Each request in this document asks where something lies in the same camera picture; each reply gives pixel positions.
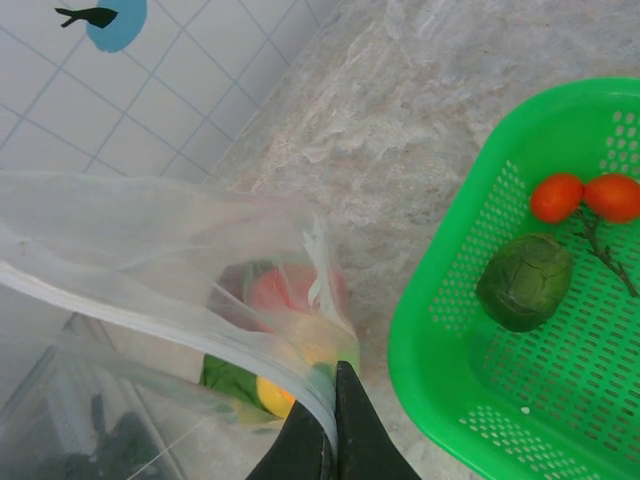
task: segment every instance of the marble countertop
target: marble countertop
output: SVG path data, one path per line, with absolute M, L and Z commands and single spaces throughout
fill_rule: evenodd
M 429 480 L 477 479 L 400 407 L 394 307 L 497 122 L 565 81 L 640 74 L 637 0 L 346 0 L 210 185 L 302 195 L 328 216 L 362 345 L 361 378 Z

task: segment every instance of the white tile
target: white tile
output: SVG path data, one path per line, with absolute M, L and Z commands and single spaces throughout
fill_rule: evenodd
M 158 2 L 167 9 L 176 22 L 185 26 L 198 10 L 207 3 L 207 0 L 158 0 Z
M 23 121 L 0 154 L 8 170 L 55 170 L 81 172 L 89 156 L 31 122 Z
M 309 6 L 316 17 L 316 20 L 322 25 L 324 21 L 333 12 L 334 8 L 340 3 L 340 0 L 307 0 Z
M 297 0 L 271 35 L 271 40 L 291 64 L 317 30 L 318 26 L 307 4 L 304 0 Z
M 242 90 L 234 86 L 211 114 L 211 121 L 233 139 L 247 126 L 257 107 Z
M 205 122 L 182 149 L 182 152 L 207 172 L 211 172 L 222 160 L 230 146 L 231 140 L 209 122 Z
M 240 0 L 264 31 L 270 34 L 295 0 Z
M 68 74 L 60 72 L 29 113 L 36 123 L 95 153 L 120 112 Z
M 266 37 L 238 0 L 215 0 L 187 28 L 222 68 L 237 78 Z
M 0 103 L 24 113 L 56 67 L 4 31 L 0 31 L 0 45 Z
M 56 64 L 69 54 L 73 46 L 86 33 L 86 22 L 76 22 L 67 28 L 60 25 L 68 20 L 55 12 L 59 2 L 20 0 L 5 6 L 0 15 L 0 25 L 31 45 Z
M 149 74 L 122 53 L 104 54 L 88 38 L 83 40 L 64 69 L 104 98 L 125 110 Z
M 187 35 L 181 35 L 162 61 L 156 77 L 208 115 L 232 80 Z
M 159 175 L 175 152 L 129 118 L 123 118 L 100 152 L 100 160 L 125 175 Z
M 15 113 L 7 110 L 5 107 L 0 106 L 0 143 L 4 142 L 7 135 L 13 130 L 13 127 L 18 123 L 18 117 Z
M 259 105 L 289 67 L 270 43 L 265 43 L 256 58 L 238 79 L 238 83 Z
M 207 178 L 207 172 L 191 163 L 182 155 L 179 155 L 171 162 L 169 168 L 167 168 L 162 176 L 200 185 Z
M 85 172 L 88 175 L 99 175 L 101 177 L 122 177 L 123 175 L 111 168 L 109 165 L 106 165 L 98 160 L 94 160 L 87 171 Z
M 202 116 L 156 79 L 151 79 L 129 114 L 176 150 L 198 128 Z
M 147 2 L 144 27 L 125 51 L 147 70 L 153 70 L 179 33 L 180 27 L 156 2 Z

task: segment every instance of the yellow fruit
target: yellow fruit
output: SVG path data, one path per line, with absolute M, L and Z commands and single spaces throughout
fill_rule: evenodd
M 296 399 L 264 377 L 256 377 L 256 387 L 262 405 L 275 416 L 287 418 Z

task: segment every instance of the basket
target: basket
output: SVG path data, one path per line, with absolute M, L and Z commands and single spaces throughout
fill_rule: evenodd
M 552 88 L 480 152 L 397 307 L 389 366 L 436 444 L 489 479 L 640 479 L 640 299 L 588 253 L 579 220 L 545 225 L 528 198 L 559 171 L 640 179 L 640 80 Z M 475 284 L 511 238 L 553 232 L 575 258 L 569 294 L 530 333 L 489 319 Z M 640 221 L 599 228 L 640 286 Z

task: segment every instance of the blue sticker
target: blue sticker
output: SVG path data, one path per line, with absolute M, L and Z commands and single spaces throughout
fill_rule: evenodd
M 119 52 L 138 36 L 147 19 L 147 0 L 99 0 L 97 7 L 84 10 L 56 8 L 69 17 L 61 26 L 77 20 L 87 22 L 87 35 L 98 50 Z

